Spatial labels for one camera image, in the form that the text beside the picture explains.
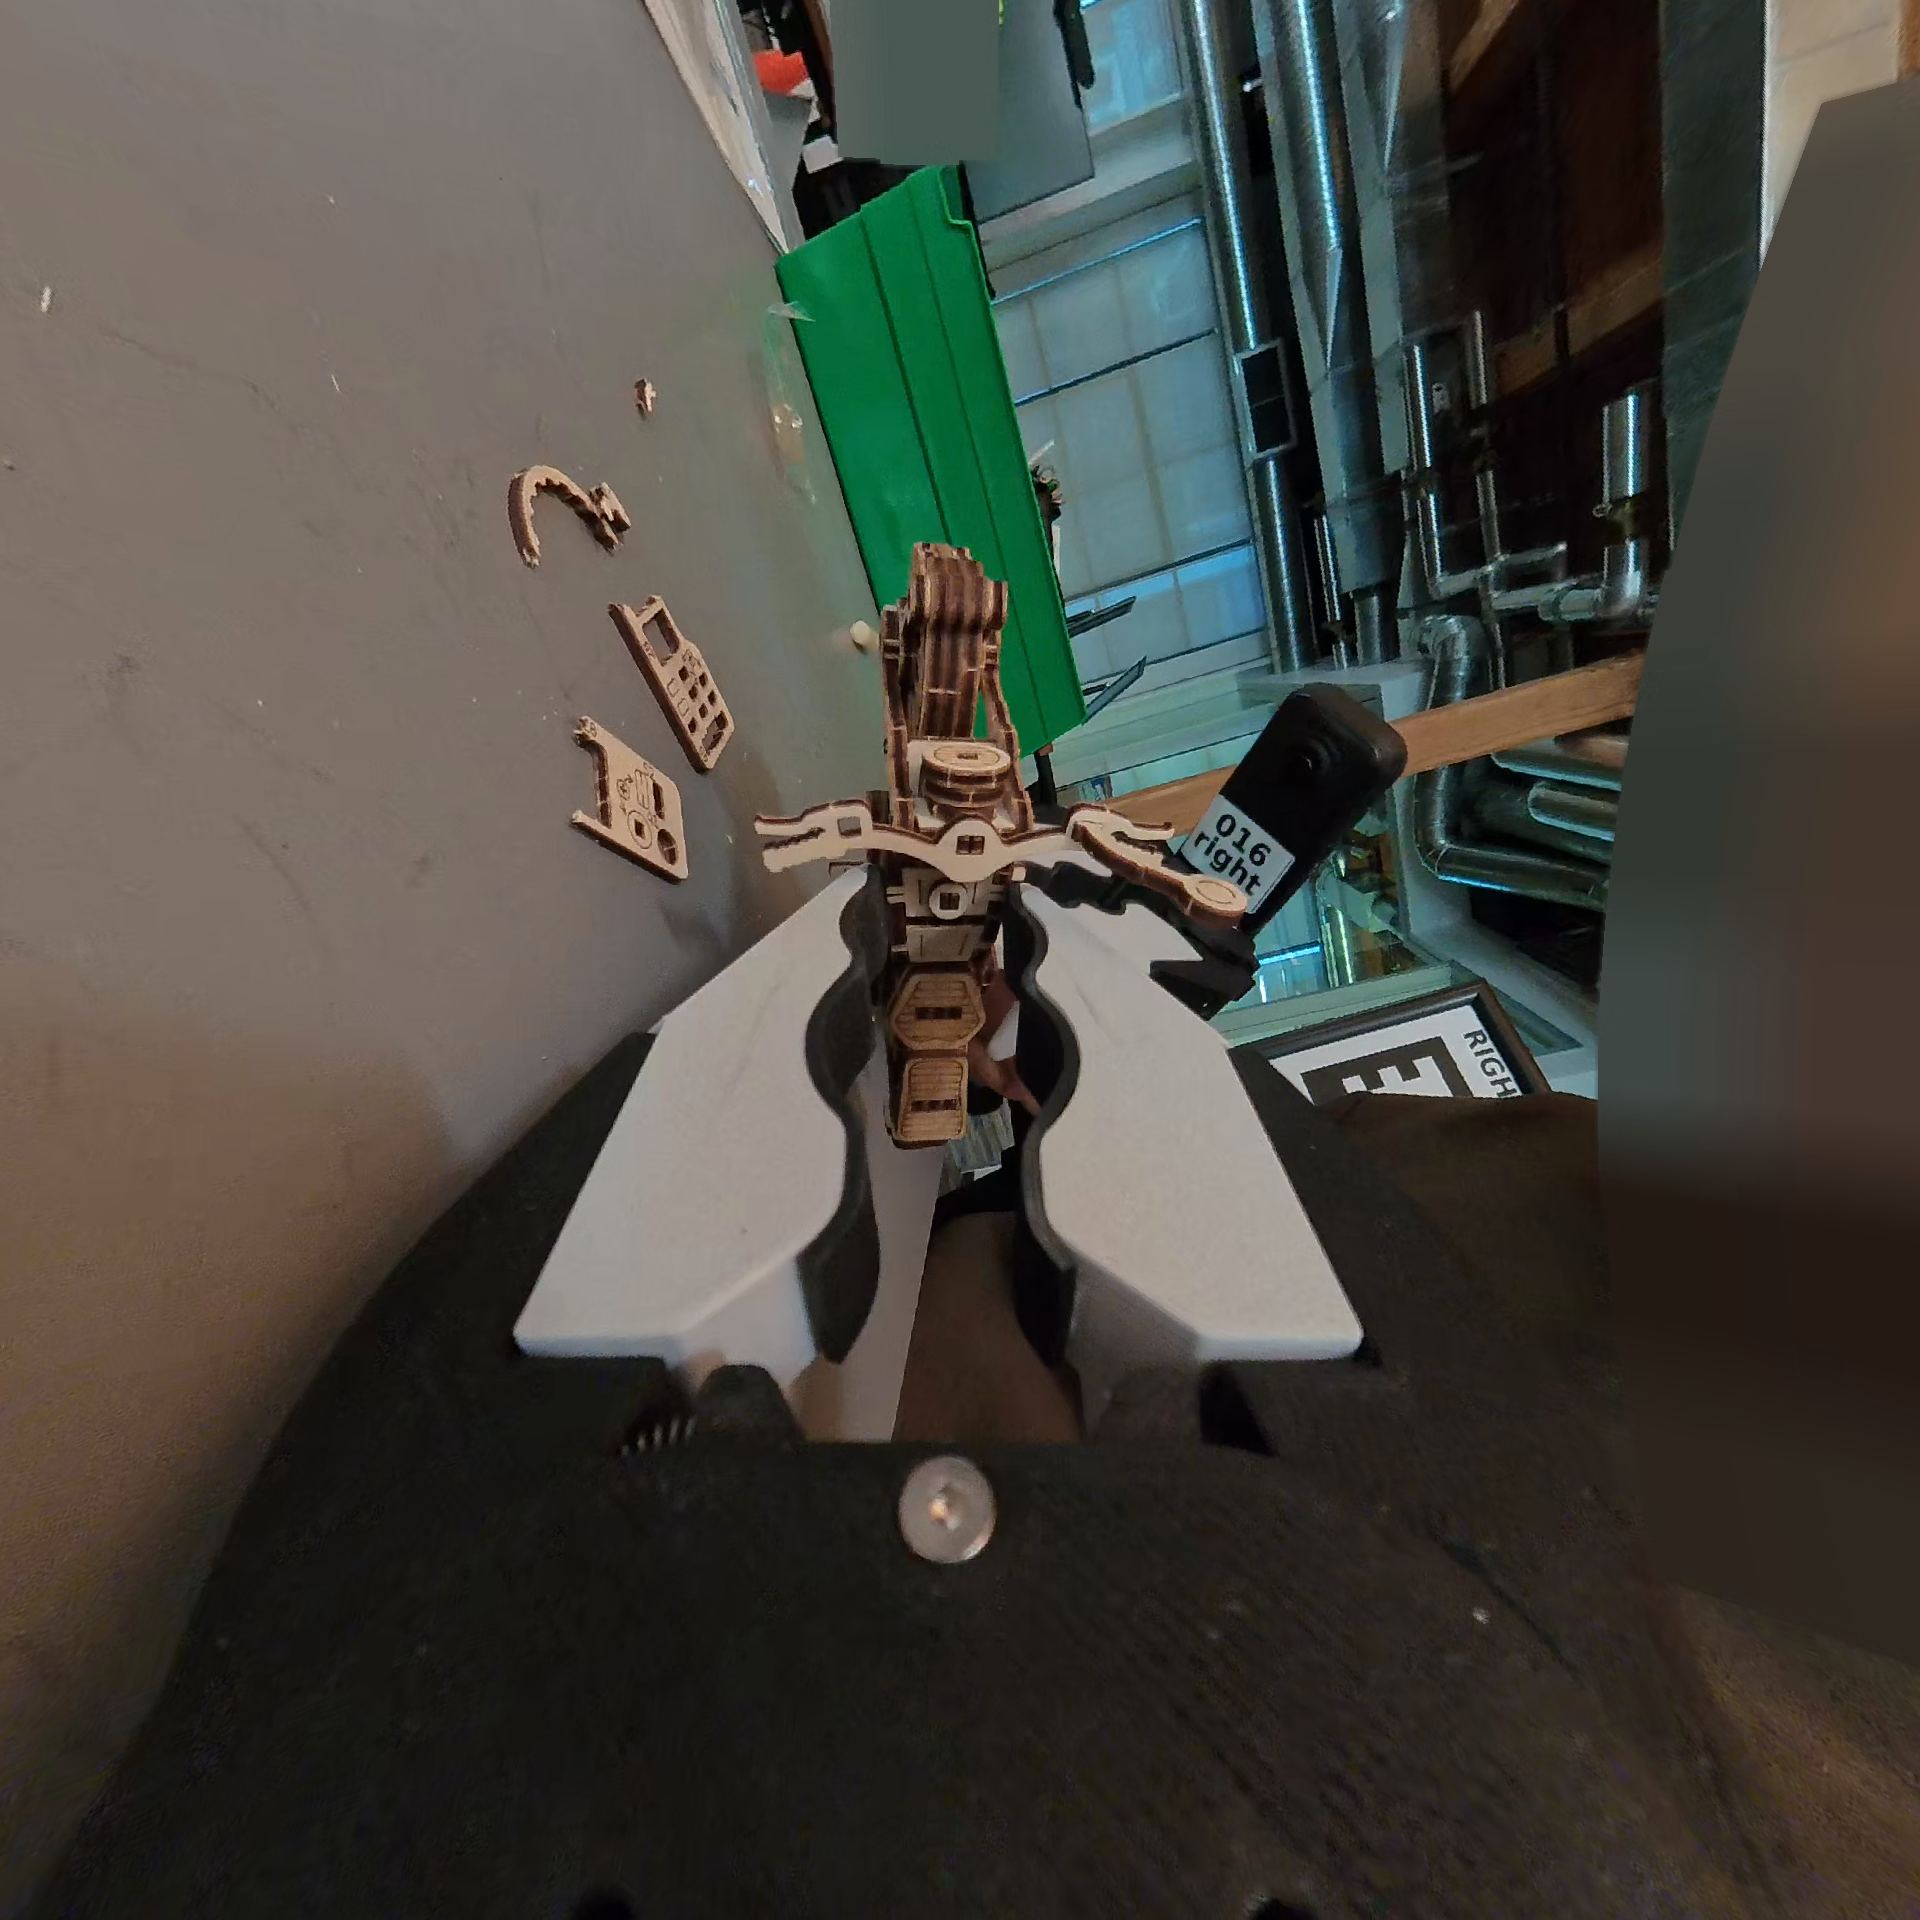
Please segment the green plastic bin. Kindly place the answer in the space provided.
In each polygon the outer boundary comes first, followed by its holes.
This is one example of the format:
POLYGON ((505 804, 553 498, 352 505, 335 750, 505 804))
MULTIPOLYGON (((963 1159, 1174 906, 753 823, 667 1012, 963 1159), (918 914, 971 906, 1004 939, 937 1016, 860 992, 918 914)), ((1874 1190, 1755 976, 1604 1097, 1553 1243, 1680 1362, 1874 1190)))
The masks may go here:
POLYGON ((958 167, 923 167, 775 266, 880 609, 918 544, 1009 591, 999 684, 1025 753, 1083 726, 1065 598, 958 167))

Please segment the rectangular grid wooden piece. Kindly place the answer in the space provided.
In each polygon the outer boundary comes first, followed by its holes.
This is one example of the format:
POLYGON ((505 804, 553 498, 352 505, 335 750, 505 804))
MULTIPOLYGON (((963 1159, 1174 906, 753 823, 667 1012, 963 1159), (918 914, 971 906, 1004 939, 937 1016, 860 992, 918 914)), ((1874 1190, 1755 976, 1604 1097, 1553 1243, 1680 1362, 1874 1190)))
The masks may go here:
POLYGON ((691 767, 708 777, 735 738, 737 721, 705 651, 656 595, 639 609, 610 603, 609 616, 691 767))

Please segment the black white framed sign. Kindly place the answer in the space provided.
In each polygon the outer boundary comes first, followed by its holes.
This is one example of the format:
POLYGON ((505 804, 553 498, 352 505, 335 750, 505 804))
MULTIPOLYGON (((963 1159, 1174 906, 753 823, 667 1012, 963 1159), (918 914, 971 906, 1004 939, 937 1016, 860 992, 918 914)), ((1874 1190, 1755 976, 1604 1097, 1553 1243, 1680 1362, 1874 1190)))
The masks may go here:
POLYGON ((1481 978, 1244 1042, 1311 1104, 1343 1097, 1480 1097, 1551 1094, 1499 995, 1481 978))

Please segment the silver ventilation duct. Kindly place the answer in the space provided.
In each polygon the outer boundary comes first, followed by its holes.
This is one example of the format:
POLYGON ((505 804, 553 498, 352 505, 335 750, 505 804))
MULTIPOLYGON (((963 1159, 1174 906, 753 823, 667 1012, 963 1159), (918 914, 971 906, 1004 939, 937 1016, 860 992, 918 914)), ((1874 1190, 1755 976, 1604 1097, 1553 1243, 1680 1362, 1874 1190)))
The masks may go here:
POLYGON ((1329 602, 1324 489, 1256 15, 1244 3, 1175 10, 1268 655, 1278 671, 1327 678, 1353 665, 1353 641, 1329 602))

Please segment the wooden beam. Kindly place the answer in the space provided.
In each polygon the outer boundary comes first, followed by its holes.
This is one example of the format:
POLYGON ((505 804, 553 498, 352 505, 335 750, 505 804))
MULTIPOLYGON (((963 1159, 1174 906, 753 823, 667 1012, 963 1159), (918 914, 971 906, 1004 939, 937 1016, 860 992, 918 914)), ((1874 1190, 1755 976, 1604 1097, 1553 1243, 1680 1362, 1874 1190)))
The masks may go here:
MULTIPOLYGON (((1398 722, 1406 748, 1403 777, 1488 759, 1551 737, 1571 737, 1633 718, 1639 704, 1646 646, 1548 679, 1494 690, 1459 704, 1418 712, 1398 722)), ((1232 771, 1206 771, 1153 785, 1111 804, 1146 826, 1191 831, 1232 771)))

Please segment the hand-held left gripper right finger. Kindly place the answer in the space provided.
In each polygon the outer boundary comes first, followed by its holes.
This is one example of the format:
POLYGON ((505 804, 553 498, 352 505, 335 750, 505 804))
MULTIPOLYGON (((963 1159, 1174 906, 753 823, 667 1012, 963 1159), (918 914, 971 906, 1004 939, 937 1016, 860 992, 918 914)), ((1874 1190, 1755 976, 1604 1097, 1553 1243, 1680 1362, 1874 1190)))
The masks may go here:
POLYGON ((1345 1360, 1362 1327, 1225 1041, 1138 906, 1018 889, 1018 1308, 1065 1366, 1345 1360))

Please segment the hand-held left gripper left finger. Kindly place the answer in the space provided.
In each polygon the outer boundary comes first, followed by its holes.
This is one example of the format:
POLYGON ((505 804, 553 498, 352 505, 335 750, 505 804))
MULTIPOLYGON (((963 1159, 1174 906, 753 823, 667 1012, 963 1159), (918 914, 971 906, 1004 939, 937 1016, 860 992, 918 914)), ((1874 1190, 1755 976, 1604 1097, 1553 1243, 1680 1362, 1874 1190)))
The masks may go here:
POLYGON ((880 1289, 883 966, 883 883, 835 880, 658 1023, 520 1313, 524 1354, 854 1354, 880 1289))

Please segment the toothed curved wooden piece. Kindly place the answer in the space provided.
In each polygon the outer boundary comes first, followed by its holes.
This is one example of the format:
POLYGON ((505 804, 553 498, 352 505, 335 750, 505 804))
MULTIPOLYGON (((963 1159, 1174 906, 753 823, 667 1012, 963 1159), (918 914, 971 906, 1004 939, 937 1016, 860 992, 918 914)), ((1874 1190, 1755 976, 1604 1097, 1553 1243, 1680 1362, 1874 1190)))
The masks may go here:
POLYGON ((609 484, 583 488, 553 464, 529 464, 514 473, 508 491, 508 516, 520 559, 529 570, 542 567, 538 502, 553 497, 587 529, 594 542, 616 551, 633 529, 633 516, 609 484))

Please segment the flat notched wooden piece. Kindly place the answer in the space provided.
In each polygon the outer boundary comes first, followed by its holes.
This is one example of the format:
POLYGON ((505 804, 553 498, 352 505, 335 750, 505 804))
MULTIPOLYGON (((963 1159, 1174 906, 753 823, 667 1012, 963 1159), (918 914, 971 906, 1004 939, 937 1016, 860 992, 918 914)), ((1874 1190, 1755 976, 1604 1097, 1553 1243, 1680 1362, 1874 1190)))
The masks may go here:
POLYGON ((574 809, 570 826, 644 871, 689 880, 689 839, 674 780, 632 746, 580 718, 574 740, 593 758, 594 808, 574 809))

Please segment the metal pipe assembly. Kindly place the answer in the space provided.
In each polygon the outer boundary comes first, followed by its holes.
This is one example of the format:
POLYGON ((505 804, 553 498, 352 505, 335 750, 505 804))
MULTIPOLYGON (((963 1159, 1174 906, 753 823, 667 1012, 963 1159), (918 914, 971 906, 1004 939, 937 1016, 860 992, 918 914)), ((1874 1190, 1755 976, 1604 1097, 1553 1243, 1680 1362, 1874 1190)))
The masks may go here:
POLYGON ((1608 398, 1582 439, 1558 346, 1514 394, 1476 307, 1402 346, 1415 609, 1476 618, 1498 687, 1528 646, 1571 665, 1582 634, 1648 634, 1672 556, 1663 382, 1608 398))

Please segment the wooden motorcycle model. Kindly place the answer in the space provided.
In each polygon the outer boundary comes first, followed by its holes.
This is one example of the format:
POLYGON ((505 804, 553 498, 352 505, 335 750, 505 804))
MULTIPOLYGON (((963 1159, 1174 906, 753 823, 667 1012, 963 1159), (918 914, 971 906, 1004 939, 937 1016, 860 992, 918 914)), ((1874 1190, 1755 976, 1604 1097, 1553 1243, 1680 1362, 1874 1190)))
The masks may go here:
POLYGON ((918 544, 904 599, 880 612, 888 786, 754 820, 770 874, 865 859, 880 875, 890 935, 874 1003, 902 1148, 964 1135, 1001 921, 1028 868, 1087 854, 1207 930, 1236 928, 1251 907, 1236 883, 1175 868, 1171 828, 1099 804, 1039 819, 1001 689, 1009 599, 964 547, 918 544))

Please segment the grey desk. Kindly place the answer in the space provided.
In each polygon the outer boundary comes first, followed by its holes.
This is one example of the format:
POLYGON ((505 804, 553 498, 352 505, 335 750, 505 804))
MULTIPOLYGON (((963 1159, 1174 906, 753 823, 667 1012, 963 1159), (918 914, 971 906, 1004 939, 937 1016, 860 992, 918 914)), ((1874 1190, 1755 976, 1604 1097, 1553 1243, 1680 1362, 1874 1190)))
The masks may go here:
POLYGON ((2 8, 4 1915, 320 1362, 880 768, 777 250, 647 6, 2 8), (656 384, 640 418, 633 382, 656 384), (529 464, 609 484, 609 551, 529 464), (700 776, 610 603, 737 732, 700 776), (689 880, 570 826, 590 716, 689 880))

